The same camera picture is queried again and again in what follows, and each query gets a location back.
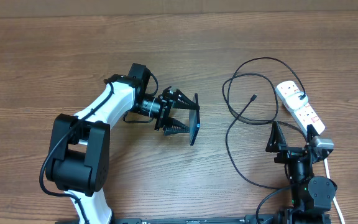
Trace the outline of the brown cardboard backdrop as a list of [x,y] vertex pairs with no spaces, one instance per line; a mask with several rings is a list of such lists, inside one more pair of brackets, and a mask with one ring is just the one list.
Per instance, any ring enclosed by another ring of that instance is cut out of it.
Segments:
[[358,11],[358,0],[0,0],[0,18]]

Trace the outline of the white USB charger adapter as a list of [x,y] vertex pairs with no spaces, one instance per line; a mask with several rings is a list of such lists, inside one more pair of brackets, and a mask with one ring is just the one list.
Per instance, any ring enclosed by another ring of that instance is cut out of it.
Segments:
[[287,96],[284,102],[288,111],[296,111],[304,107],[307,103],[308,96],[302,91],[298,91],[292,95]]

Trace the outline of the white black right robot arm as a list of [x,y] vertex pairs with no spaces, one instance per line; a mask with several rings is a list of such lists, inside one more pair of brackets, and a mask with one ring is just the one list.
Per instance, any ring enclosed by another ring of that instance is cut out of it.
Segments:
[[[259,203],[255,212],[255,222],[330,223],[330,217],[326,213],[331,209],[337,184],[329,177],[315,175],[313,164],[328,158],[334,150],[334,142],[322,138],[314,126],[309,124],[306,129],[306,145],[290,147],[281,127],[275,121],[265,150],[277,154],[274,162],[285,166],[290,185],[274,191]],[[260,214],[262,205],[268,199],[287,190],[291,192],[291,207],[282,208],[273,215]]]

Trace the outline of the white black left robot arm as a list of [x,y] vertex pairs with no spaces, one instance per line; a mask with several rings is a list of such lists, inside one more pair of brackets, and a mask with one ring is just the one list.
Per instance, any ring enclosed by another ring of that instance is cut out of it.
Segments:
[[110,132],[129,112],[155,121],[164,135],[189,134],[194,145],[201,127],[198,96],[189,99],[168,87],[161,95],[147,93],[154,74],[133,63],[127,75],[104,80],[105,90],[85,109],[55,118],[48,155],[39,174],[42,191],[71,199],[78,223],[114,223],[103,186],[109,171]]

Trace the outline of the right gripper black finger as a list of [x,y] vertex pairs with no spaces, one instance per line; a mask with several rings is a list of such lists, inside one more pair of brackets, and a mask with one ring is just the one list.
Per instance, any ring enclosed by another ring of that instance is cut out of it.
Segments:
[[311,140],[316,136],[319,136],[319,133],[317,132],[317,130],[315,130],[314,126],[312,124],[307,125],[307,127],[306,127],[306,141],[311,142]]
[[287,142],[283,135],[282,129],[279,124],[274,121],[272,123],[272,129],[270,137],[265,148],[266,152],[279,152],[287,148]]

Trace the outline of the white power strip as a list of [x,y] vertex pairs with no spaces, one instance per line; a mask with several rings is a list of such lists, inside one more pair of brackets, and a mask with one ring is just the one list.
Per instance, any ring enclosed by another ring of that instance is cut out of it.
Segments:
[[[292,95],[298,91],[301,91],[294,81],[285,81],[278,84],[275,88],[276,94],[279,96],[283,105],[285,106],[285,98],[289,95]],[[309,102],[302,108],[296,111],[289,111],[296,121],[297,125],[299,125],[300,129],[306,134],[306,127],[309,124],[312,124],[317,130],[319,134],[321,134],[325,130],[325,125],[311,107]]]

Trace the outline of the blue Samsung smartphone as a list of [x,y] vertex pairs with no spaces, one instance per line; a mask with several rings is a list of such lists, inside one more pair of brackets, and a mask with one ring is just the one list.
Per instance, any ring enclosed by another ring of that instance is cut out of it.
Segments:
[[198,100],[198,94],[195,93],[193,97],[194,102],[197,105],[197,109],[191,110],[189,112],[189,134],[190,134],[190,145],[193,146],[196,137],[198,135],[198,131],[201,127],[201,121],[200,121],[200,106],[199,106],[199,100]]

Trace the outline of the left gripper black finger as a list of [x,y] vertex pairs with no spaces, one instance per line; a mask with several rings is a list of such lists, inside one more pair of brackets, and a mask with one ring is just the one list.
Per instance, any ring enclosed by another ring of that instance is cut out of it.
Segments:
[[190,132],[190,128],[187,125],[171,117],[168,117],[163,122],[163,130],[165,136]]
[[176,89],[172,95],[172,107],[176,109],[199,110],[198,94],[195,93],[191,100],[179,89]]

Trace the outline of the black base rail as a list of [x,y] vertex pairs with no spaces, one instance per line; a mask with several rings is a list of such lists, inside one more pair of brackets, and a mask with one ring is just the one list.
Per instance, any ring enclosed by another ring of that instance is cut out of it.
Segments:
[[279,223],[299,223],[299,224],[331,224],[329,215],[320,215],[319,217],[311,217],[300,214],[293,214],[288,220],[283,215],[259,215],[259,220],[255,215],[246,215],[244,218],[171,218],[171,219],[156,219],[156,220],[142,220],[140,218],[121,218],[113,221],[115,224],[279,224]]

